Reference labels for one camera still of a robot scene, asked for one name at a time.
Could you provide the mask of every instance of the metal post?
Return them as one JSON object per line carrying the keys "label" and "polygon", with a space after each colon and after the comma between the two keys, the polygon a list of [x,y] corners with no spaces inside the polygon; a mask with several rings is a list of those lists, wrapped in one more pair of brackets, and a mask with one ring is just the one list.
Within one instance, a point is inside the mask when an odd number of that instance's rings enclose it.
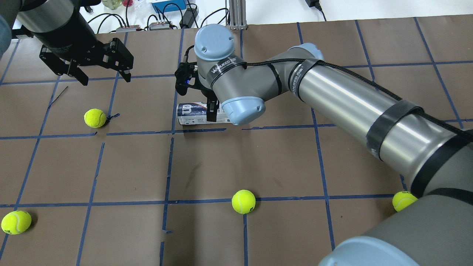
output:
{"label": "metal post", "polygon": [[246,29],[246,1],[230,0],[230,29]]}

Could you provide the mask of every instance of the can label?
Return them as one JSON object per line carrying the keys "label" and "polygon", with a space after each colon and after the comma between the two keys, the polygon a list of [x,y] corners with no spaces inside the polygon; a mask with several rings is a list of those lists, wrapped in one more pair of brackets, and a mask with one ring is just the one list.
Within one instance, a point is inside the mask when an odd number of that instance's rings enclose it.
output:
{"label": "can label", "polygon": [[207,121],[207,104],[203,102],[178,104],[177,120],[181,125],[231,123],[227,114],[221,108],[217,110],[216,122]]}

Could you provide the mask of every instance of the white floor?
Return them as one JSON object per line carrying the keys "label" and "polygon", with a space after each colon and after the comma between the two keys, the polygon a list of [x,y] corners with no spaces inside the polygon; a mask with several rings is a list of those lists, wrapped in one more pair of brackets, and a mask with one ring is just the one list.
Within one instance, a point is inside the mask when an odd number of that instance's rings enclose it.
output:
{"label": "white floor", "polygon": [[[155,14],[151,4],[145,1],[134,0],[128,10],[130,25],[145,27],[148,16]],[[199,26],[208,14],[225,7],[226,1],[228,0],[191,0],[191,3],[196,3],[199,6],[197,17]],[[320,3],[327,20],[473,14],[473,0],[320,0]],[[81,9],[81,14],[87,21],[102,13],[115,13],[125,18],[124,6],[110,10],[99,4],[93,6],[92,9],[94,10],[92,14]],[[217,23],[224,15],[225,11],[220,11],[207,19],[205,24]],[[166,17],[174,25],[179,26],[181,20],[179,11],[166,12]],[[95,32],[103,18],[105,16],[90,23]],[[246,0],[246,20],[248,24],[278,24],[322,21],[323,17],[315,8],[309,8],[305,0]],[[110,17],[102,25],[100,32],[110,32],[117,29],[118,26],[118,21]]]}

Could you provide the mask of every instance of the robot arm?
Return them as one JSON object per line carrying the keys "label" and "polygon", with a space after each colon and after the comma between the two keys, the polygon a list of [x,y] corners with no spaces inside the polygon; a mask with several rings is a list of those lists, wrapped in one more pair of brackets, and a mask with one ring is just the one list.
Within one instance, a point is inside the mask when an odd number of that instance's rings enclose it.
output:
{"label": "robot arm", "polygon": [[322,53],[313,44],[249,64],[232,54],[228,29],[209,25],[197,33],[194,50],[197,73],[182,80],[186,75],[176,72],[180,94],[189,77],[196,77],[200,89],[240,125],[262,115],[265,101],[290,91],[400,172],[411,192],[422,197],[363,236],[341,243],[319,265],[473,265],[470,134],[320,61]]}
{"label": "robot arm", "polygon": [[11,25],[20,22],[44,45],[39,57],[57,75],[67,74],[87,85],[79,66],[99,65],[120,73],[130,82],[133,55],[118,38],[104,44],[79,13],[77,0],[6,0],[0,3],[0,52],[11,39]]}

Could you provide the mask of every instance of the black strap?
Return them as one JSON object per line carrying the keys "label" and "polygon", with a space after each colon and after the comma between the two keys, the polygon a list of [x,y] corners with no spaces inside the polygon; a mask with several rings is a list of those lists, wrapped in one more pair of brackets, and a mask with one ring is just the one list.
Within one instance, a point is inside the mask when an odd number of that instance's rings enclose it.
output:
{"label": "black strap", "polygon": [[419,111],[423,111],[423,109],[408,100],[400,100],[389,107],[376,119],[366,134],[366,146],[368,150],[382,161],[379,151],[389,131],[391,131],[402,118]]}
{"label": "black strap", "polygon": [[461,200],[469,205],[473,205],[473,192],[459,188],[437,188],[427,195],[438,195]]}
{"label": "black strap", "polygon": [[290,82],[289,82],[289,90],[294,94],[297,98],[303,101],[299,95],[299,85],[302,81],[302,78],[306,75],[306,73],[311,70],[311,68],[317,65],[318,59],[309,58],[302,62],[290,75]]}
{"label": "black strap", "polygon": [[278,96],[281,95],[282,93],[282,83],[281,83],[281,78],[279,77],[278,72],[274,68],[272,64],[267,64],[267,66],[271,69],[272,73],[274,74],[274,77],[276,78],[276,83],[278,84]]}
{"label": "black strap", "polygon": [[470,142],[459,135],[455,135],[447,142],[445,142],[440,148],[438,148],[430,158],[424,163],[422,168],[415,176],[412,185],[411,193],[416,197],[422,197],[425,192],[425,188],[432,180],[438,170],[459,150]]}

